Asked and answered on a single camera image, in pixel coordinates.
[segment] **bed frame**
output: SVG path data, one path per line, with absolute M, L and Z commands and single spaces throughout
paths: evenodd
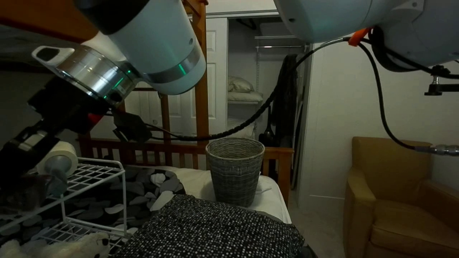
M 131 144 L 111 140 L 81 140 L 81 153 L 86 158 L 116 160 L 124 165 L 142 167 L 177 167 L 207 170 L 205 147 L 202 145 L 164 145 L 164 144 Z M 261 173 L 276 164 L 277 184 L 284 201 L 289 201 L 290 173 L 293 151 L 289 148 L 267 148 Z

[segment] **black patterned fabric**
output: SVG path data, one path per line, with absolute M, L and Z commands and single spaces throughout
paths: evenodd
M 296 258 L 304 254 L 304 240 L 293 226 L 238 207 L 178 196 L 115 257 Z

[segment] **armchair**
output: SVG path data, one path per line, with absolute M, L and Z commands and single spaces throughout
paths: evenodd
M 383 138 L 353 138 L 352 155 L 347 258 L 459 258 L 459 194 L 429 180 L 431 155 Z

